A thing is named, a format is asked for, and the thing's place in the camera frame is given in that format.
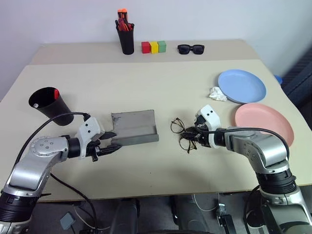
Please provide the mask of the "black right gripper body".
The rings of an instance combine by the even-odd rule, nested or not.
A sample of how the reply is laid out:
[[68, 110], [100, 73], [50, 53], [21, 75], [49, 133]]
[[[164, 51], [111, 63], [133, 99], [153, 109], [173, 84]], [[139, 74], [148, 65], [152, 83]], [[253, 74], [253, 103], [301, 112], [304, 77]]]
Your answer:
[[211, 148], [211, 145], [209, 143], [209, 129], [205, 123], [206, 120], [202, 115], [196, 117], [196, 121], [194, 123], [195, 130], [198, 133], [196, 139], [200, 143], [200, 145]]

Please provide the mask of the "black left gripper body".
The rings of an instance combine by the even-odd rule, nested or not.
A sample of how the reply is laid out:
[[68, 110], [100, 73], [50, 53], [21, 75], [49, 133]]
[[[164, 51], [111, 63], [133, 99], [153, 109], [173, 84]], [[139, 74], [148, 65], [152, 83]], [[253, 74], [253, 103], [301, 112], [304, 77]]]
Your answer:
[[104, 134], [100, 135], [97, 140], [88, 143], [86, 148], [86, 157], [91, 157], [93, 162], [98, 161], [99, 156], [105, 153], [104, 148], [100, 147], [100, 141], [103, 139]]

